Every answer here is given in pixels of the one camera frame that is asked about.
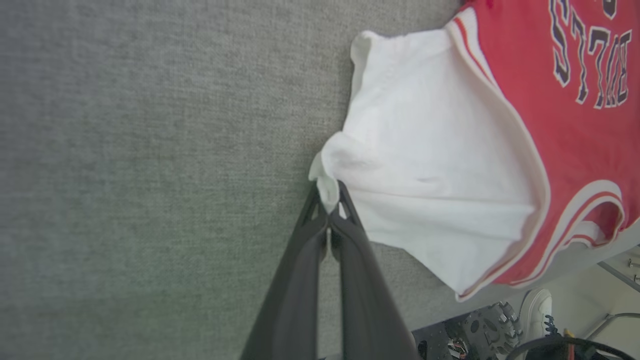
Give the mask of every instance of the red fabric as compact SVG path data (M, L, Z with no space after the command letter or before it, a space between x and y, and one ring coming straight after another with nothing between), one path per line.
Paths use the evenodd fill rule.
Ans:
M567 0L565 3L567 24L564 23L563 2L559 0L469 3L477 15L480 48L502 93L529 130L551 189L548 213L535 242L518 263L494 281L498 283L516 284L532 275L565 207L580 189L593 181L606 179L619 186L624 210L621 229L640 216L640 2ZM605 8L612 14L612 3L616 11L610 19ZM555 72L554 48L558 50L561 64L563 52L553 40L551 7L554 7L557 25L564 33L566 44L569 74L564 86L562 76ZM582 62L579 56L580 23L584 28ZM619 41L631 30L630 40L626 43L628 92L626 100L611 107L606 106L604 96L602 108L598 109L595 108L600 88L596 61L602 44L595 43L593 54L589 54L589 45L603 29L608 29L610 35L600 63L600 86L606 94L607 84L612 85L611 93L616 102L624 99L625 82L620 84L624 48L616 47L610 80L607 79L607 64L614 38ZM577 99L582 63L586 69L587 94L581 104ZM617 206L604 204L597 206L585 220L596 222L611 238L620 216Z

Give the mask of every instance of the white cloth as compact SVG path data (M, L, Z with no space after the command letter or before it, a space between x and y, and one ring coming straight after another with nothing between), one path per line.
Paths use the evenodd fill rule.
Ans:
M536 209L524 145L506 105L469 69L446 30L351 46L343 130L316 156L323 204L343 181L371 241L399 247L457 294L522 238Z

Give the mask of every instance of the shoelace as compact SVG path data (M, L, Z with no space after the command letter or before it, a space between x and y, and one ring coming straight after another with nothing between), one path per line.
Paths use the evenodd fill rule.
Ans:
M547 326L545 328L545 330L549 332L546 336L555 336L555 335L557 335L558 329L556 328L556 325L554 324L554 317L551 316L551 315L545 315L545 318L549 319L548 322L545 322L545 325Z

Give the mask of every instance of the metal rod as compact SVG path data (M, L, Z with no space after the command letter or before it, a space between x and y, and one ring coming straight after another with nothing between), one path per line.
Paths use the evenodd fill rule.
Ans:
M607 315L607 318L604 320L604 323L602 323L602 325L598 326L598 328L595 329L591 333L591 335L589 335L589 337L587 337L587 340L593 340L593 338L598 336L598 334L600 334L606 327L608 327L609 325L611 325L611 323L613 323L614 321L616 321L617 319L620 319L620 318L636 318L636 319L640 319L640 314L638 314L638 313L620 313L620 314L615 314L615 315Z
M604 270L607 270L611 275L613 275L613 276L619 278L620 280L622 280L625 284L631 286L631 288L633 290L636 290L637 292L640 293L640 284L638 284L635 281L633 281L630 277L628 277L625 274L617 271L611 265L605 263L604 261L599 262L598 265L600 265L600 267L603 268Z

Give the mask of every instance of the gray fabric surface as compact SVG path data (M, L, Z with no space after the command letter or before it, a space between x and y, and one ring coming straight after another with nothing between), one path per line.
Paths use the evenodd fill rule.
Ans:
M340 129L351 39L457 0L3 1L0 359L233 359ZM375 245L409 327L471 302ZM319 355L340 349L322 265Z

